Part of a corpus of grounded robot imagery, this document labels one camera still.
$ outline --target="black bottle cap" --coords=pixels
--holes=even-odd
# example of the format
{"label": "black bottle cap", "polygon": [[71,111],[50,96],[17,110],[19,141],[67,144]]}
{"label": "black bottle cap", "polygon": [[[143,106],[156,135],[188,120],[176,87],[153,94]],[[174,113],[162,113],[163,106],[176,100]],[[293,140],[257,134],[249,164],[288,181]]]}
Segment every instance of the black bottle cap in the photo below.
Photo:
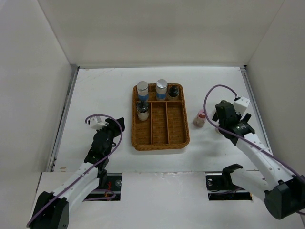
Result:
{"label": "black bottle cap", "polygon": [[137,110],[138,112],[140,113],[145,113],[147,110],[148,110],[148,102],[146,101],[140,101],[138,104],[137,104]]}
{"label": "black bottle cap", "polygon": [[170,97],[177,97],[179,95],[179,88],[177,86],[171,86],[168,90],[168,95]]}

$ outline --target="screw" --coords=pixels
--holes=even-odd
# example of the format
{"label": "screw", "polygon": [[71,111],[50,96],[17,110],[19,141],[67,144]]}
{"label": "screw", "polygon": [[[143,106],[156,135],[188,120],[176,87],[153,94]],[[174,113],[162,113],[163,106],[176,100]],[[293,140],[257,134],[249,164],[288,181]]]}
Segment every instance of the screw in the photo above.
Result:
{"label": "screw", "polygon": [[208,179],[208,180],[206,181],[206,184],[207,184],[208,186],[212,186],[212,185],[213,185],[213,180],[212,180],[212,179]]}
{"label": "screw", "polygon": [[120,180],[115,181],[116,187],[120,187],[122,185],[122,182]]}

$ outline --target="bottle with black cap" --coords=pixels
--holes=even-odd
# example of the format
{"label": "bottle with black cap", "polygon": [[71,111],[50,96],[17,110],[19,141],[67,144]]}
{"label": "bottle with black cap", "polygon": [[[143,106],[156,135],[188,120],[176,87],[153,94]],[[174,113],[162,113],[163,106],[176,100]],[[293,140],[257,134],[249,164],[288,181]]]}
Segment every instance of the bottle with black cap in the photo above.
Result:
{"label": "bottle with black cap", "polygon": [[179,87],[178,86],[171,86],[167,93],[167,100],[168,101],[176,101],[179,98]]}
{"label": "bottle with black cap", "polygon": [[141,121],[146,121],[149,116],[149,104],[146,101],[140,101],[137,104],[137,114]]}

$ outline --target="bottle with pink cap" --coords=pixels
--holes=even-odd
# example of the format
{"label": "bottle with pink cap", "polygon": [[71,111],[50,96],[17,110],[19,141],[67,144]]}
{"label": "bottle with pink cap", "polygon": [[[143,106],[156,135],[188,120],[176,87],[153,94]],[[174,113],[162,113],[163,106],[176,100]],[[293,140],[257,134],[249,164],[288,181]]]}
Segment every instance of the bottle with pink cap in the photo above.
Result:
{"label": "bottle with pink cap", "polygon": [[197,127],[203,127],[205,123],[205,113],[204,110],[200,110],[196,118],[194,118],[193,123]]}

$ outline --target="bottle cap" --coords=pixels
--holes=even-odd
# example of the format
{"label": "bottle cap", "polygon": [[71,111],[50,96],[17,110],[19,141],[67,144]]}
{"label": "bottle cap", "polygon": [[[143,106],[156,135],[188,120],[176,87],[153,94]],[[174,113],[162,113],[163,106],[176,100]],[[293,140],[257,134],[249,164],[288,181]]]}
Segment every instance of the bottle cap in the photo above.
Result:
{"label": "bottle cap", "polygon": [[166,88],[167,87],[167,81],[166,80],[158,80],[157,81],[157,87]]}
{"label": "bottle cap", "polygon": [[140,101],[138,104],[137,104],[137,110],[138,112],[140,113],[145,113],[147,110],[148,110],[148,102],[146,101]]}
{"label": "bottle cap", "polygon": [[179,95],[179,88],[177,86],[171,86],[168,90],[168,95],[170,97],[177,97]]}
{"label": "bottle cap", "polygon": [[200,111],[198,112],[198,116],[199,116],[200,118],[204,119],[204,118],[205,118],[204,110],[200,110]]}
{"label": "bottle cap", "polygon": [[145,81],[140,81],[140,82],[138,82],[137,88],[140,91],[144,91],[148,88],[148,83]]}

